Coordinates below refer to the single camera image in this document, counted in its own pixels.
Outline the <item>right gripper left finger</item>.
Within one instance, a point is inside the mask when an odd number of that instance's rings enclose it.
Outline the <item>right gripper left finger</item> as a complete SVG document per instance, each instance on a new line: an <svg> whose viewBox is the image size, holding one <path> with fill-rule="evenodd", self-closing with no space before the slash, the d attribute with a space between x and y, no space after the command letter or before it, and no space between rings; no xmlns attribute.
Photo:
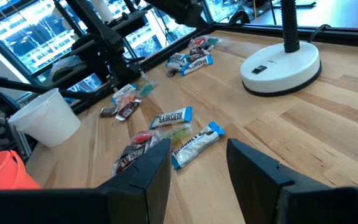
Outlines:
<svg viewBox="0 0 358 224"><path fill-rule="evenodd" d="M171 143L163 139L104 183L111 223L163 223L171 181Z"/></svg>

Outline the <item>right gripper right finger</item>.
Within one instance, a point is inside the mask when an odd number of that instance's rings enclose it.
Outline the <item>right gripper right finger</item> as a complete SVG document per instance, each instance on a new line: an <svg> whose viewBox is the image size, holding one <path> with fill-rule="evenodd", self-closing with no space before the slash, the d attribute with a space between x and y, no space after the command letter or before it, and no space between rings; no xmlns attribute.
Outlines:
<svg viewBox="0 0 358 224"><path fill-rule="evenodd" d="M227 140L226 158L246 224L275 223L277 204L284 187L301 190L330 188L235 138Z"/></svg>

